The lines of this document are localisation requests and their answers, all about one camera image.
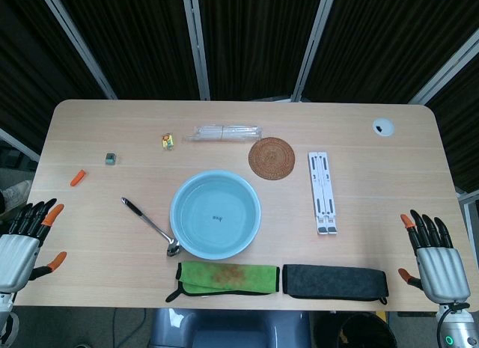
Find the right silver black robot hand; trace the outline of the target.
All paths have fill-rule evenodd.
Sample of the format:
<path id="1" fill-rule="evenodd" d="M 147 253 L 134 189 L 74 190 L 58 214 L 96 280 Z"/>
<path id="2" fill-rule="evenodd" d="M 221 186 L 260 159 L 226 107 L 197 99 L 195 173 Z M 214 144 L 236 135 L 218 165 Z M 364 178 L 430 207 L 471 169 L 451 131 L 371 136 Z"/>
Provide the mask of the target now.
<path id="1" fill-rule="evenodd" d="M 415 210 L 409 215 L 401 214 L 400 219 L 419 271 L 416 278 L 399 268 L 400 277 L 408 285 L 422 290 L 431 302 L 440 305 L 466 302 L 471 295 L 466 271 L 445 223 L 439 217 L 431 219 Z"/>

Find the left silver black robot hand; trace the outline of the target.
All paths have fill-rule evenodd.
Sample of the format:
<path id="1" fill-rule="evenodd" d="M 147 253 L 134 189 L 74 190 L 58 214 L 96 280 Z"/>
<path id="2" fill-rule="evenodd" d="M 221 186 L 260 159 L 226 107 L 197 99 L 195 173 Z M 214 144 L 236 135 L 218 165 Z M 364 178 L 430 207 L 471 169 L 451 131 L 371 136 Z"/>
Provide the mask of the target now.
<path id="1" fill-rule="evenodd" d="M 26 204 L 0 236 L 0 294 L 17 293 L 29 281 L 54 272 L 66 259 L 60 252 L 50 263 L 36 267 L 37 256 L 58 215 L 64 209 L 53 198 Z"/>

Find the metal ladle black handle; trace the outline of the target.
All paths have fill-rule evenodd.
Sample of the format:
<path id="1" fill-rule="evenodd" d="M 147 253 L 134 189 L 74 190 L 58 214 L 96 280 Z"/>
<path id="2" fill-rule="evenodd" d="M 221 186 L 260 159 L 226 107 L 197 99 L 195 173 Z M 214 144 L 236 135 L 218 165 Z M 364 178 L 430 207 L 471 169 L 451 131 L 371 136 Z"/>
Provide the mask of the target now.
<path id="1" fill-rule="evenodd" d="M 151 221 L 136 205 L 134 205 L 130 200 L 125 197 L 121 198 L 123 204 L 128 207 L 133 213 L 135 213 L 143 222 L 153 228 L 157 233 L 159 233 L 167 242 L 168 247 L 166 254 L 168 257 L 173 257 L 180 253 L 180 243 L 173 236 L 168 235 L 160 227 L 158 227 L 153 221 Z"/>

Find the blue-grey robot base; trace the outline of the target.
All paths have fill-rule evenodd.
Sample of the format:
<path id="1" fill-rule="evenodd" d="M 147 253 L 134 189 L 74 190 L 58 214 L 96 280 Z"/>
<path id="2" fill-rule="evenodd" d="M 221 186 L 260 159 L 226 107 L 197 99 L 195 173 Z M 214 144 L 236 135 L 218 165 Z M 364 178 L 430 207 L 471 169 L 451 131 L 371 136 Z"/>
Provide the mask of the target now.
<path id="1" fill-rule="evenodd" d="M 306 311 L 158 308 L 148 348 L 311 348 Z"/>

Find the beige sneaker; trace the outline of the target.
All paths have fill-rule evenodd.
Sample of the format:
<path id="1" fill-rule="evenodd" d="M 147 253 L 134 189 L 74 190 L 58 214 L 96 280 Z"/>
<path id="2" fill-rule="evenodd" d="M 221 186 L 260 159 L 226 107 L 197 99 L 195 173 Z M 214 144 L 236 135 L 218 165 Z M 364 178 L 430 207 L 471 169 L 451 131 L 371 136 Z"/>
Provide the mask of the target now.
<path id="1" fill-rule="evenodd" d="M 31 180 L 24 180 L 6 189 L 0 189 L 0 216 L 16 209 L 28 200 Z"/>

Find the black trash bin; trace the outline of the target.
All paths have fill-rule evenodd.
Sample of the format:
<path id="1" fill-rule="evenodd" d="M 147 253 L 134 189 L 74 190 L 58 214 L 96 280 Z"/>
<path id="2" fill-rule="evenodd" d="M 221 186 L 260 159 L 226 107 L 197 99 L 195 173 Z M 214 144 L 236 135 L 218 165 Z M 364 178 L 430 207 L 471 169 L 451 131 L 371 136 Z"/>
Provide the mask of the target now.
<path id="1" fill-rule="evenodd" d="M 340 314 L 336 348 L 397 348 L 389 325 L 372 313 Z"/>

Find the dark grey folded cloth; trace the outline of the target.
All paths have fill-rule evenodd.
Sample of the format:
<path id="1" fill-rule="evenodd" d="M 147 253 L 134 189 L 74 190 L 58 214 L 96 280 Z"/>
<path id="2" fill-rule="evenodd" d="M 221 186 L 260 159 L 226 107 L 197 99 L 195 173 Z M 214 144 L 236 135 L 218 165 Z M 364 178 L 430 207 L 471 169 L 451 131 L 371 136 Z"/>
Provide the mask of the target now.
<path id="1" fill-rule="evenodd" d="M 388 303 L 386 275 L 377 269 L 285 264 L 283 292 L 296 299 Z"/>

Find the dark ribbed partition panel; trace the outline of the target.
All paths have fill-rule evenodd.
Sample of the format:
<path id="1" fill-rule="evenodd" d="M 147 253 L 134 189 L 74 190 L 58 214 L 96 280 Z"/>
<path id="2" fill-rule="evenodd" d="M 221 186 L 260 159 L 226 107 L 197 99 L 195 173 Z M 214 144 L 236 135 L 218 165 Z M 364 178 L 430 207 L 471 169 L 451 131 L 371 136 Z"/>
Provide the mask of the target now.
<path id="1" fill-rule="evenodd" d="M 479 28 L 479 0 L 334 0 L 303 96 L 407 103 Z"/>
<path id="2" fill-rule="evenodd" d="M 199 0 L 212 100 L 293 93 L 320 0 Z"/>
<path id="3" fill-rule="evenodd" d="M 479 56 L 428 103 L 436 117 L 454 185 L 479 189 Z"/>
<path id="4" fill-rule="evenodd" d="M 40 153 L 57 104 L 104 96 L 44 0 L 0 0 L 0 129 Z"/>
<path id="5" fill-rule="evenodd" d="M 198 100 L 183 0 L 61 0 L 121 100 Z"/>

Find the white folding laptop stand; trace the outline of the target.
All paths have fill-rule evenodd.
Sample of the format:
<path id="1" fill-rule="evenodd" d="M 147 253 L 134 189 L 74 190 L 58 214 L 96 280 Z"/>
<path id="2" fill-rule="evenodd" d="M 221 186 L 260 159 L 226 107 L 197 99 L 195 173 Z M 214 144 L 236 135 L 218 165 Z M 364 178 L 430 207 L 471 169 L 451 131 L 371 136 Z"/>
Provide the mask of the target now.
<path id="1" fill-rule="evenodd" d="M 327 152 L 309 152 L 308 165 L 317 233 L 319 235 L 337 235 L 335 199 Z"/>

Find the green folded microfiber cloth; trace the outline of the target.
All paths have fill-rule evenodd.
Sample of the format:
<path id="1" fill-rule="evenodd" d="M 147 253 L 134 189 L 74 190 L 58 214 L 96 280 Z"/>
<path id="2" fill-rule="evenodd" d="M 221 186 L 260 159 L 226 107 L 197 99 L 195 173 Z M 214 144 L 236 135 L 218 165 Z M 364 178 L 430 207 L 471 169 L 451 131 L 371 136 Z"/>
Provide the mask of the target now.
<path id="1" fill-rule="evenodd" d="M 178 296 L 262 296 L 279 291 L 281 270 L 277 266 L 185 261 L 178 264 L 177 289 L 166 302 Z"/>

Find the brown woven round coaster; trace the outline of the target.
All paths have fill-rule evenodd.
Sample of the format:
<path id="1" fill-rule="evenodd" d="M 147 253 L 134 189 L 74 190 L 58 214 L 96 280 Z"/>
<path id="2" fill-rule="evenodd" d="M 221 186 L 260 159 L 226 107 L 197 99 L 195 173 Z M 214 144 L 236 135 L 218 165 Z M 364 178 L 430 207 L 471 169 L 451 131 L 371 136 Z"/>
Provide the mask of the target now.
<path id="1" fill-rule="evenodd" d="M 295 166 L 293 148 L 276 137 L 262 138 L 248 153 L 248 163 L 252 171 L 266 180 L 280 180 L 288 176 Z"/>

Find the light blue round bowl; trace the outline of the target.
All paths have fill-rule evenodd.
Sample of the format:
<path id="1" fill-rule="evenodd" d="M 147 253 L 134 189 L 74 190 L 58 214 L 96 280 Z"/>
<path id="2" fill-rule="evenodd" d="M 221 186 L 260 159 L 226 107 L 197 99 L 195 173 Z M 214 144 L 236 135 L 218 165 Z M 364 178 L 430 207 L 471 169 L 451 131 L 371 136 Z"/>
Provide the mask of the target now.
<path id="1" fill-rule="evenodd" d="M 244 251 L 257 236 L 262 209 L 253 186 L 225 170 L 202 171 L 175 192 L 170 226 L 180 246 L 206 260 Z"/>

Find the clear plastic straw packet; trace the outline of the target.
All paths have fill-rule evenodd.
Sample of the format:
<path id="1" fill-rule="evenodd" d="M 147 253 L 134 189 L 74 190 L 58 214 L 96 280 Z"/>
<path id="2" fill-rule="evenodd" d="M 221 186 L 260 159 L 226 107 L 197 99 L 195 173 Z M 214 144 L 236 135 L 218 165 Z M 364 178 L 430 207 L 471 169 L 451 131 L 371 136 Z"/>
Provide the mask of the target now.
<path id="1" fill-rule="evenodd" d="M 186 141 L 258 141 L 262 139 L 260 126 L 207 125 L 198 126 Z"/>

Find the grey metal partition post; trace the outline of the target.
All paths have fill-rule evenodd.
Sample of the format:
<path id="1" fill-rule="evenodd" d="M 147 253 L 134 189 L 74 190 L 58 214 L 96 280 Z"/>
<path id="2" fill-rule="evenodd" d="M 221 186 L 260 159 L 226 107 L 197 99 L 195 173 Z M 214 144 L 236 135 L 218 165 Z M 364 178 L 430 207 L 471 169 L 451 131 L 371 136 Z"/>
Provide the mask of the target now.
<path id="1" fill-rule="evenodd" d="M 14 138 L 12 135 L 0 128 L 0 139 L 6 141 L 12 147 L 15 147 L 18 151 L 25 154 L 30 160 L 39 162 L 40 155 L 34 152 L 31 148 L 24 145 L 22 142 Z"/>
<path id="2" fill-rule="evenodd" d="M 457 193 L 457 200 L 460 205 L 461 213 L 464 219 L 467 219 L 471 213 L 479 216 L 477 201 L 479 201 L 479 189 L 473 192 Z"/>
<path id="3" fill-rule="evenodd" d="M 458 74 L 476 55 L 479 54 L 479 28 L 465 43 L 442 65 L 429 81 L 409 101 L 413 105 L 428 103 L 456 74 Z"/>
<path id="4" fill-rule="evenodd" d="M 314 23 L 311 28 L 311 34 L 305 49 L 305 54 L 303 55 L 302 64 L 296 80 L 295 88 L 290 97 L 290 101 L 293 103 L 299 102 L 302 98 L 302 93 L 308 80 L 311 66 L 314 62 L 314 58 L 317 53 L 317 49 L 320 44 L 333 4 L 334 0 L 320 0 Z"/>
<path id="5" fill-rule="evenodd" d="M 116 100 L 118 98 L 109 80 L 106 78 L 101 66 L 94 57 L 88 44 L 84 40 L 80 30 L 77 28 L 75 22 L 71 18 L 68 10 L 61 2 L 61 0 L 44 0 L 47 7 L 67 35 L 75 50 L 78 52 L 80 58 L 85 63 L 85 66 L 94 77 L 106 98 L 109 100 Z"/>
<path id="6" fill-rule="evenodd" d="M 211 100 L 199 0 L 183 0 L 200 100 Z"/>

